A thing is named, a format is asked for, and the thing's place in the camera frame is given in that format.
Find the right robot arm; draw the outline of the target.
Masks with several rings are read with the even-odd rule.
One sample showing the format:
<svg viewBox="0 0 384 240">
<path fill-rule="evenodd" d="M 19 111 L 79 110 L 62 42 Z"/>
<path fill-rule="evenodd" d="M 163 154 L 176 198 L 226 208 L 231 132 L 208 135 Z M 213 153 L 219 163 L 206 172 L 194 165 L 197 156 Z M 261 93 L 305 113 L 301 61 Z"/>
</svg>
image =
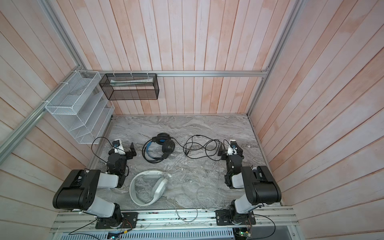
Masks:
<svg viewBox="0 0 384 240">
<path fill-rule="evenodd" d="M 267 166 L 244 167 L 243 149 L 232 140 L 229 147 L 219 147 L 218 156 L 226 161 L 225 184 L 230 189 L 243 189 L 245 193 L 233 200 L 224 210 L 216 210 L 218 226 L 253 225 L 256 223 L 253 210 L 264 204 L 278 203 L 281 190 Z"/>
</svg>

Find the black headphones with blue band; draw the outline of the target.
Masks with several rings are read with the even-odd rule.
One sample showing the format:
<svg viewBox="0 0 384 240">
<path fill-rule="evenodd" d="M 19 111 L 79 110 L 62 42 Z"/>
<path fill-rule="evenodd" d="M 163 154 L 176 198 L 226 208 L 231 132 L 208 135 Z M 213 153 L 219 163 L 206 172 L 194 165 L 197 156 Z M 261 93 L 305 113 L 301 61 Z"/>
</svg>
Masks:
<svg viewBox="0 0 384 240">
<path fill-rule="evenodd" d="M 156 143 L 160 146 L 162 146 L 162 156 L 161 157 L 151 157 L 149 154 L 149 147 L 152 143 Z M 157 134 L 155 137 L 152 137 L 150 140 L 148 140 L 143 148 L 142 148 L 142 156 L 143 158 L 151 164 L 157 164 L 162 162 L 163 160 L 167 159 L 175 150 L 175 142 L 173 141 L 173 138 L 167 134 L 167 133 L 160 133 Z"/>
</svg>

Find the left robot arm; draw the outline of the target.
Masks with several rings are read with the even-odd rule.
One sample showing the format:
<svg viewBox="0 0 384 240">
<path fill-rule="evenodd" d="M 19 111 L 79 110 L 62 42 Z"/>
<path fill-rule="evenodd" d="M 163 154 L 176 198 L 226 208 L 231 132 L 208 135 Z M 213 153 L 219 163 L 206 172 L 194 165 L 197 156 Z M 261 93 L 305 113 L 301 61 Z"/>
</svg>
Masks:
<svg viewBox="0 0 384 240">
<path fill-rule="evenodd" d="M 98 196 L 98 189 L 119 189 L 129 174 L 127 161 L 137 155 L 134 144 L 124 151 L 120 140 L 113 141 L 109 151 L 107 172 L 101 170 L 72 170 L 53 198 L 53 207 L 60 210 L 78 210 L 96 217 L 96 228 L 131 227 L 127 215 L 117 203 L 108 202 Z"/>
</svg>

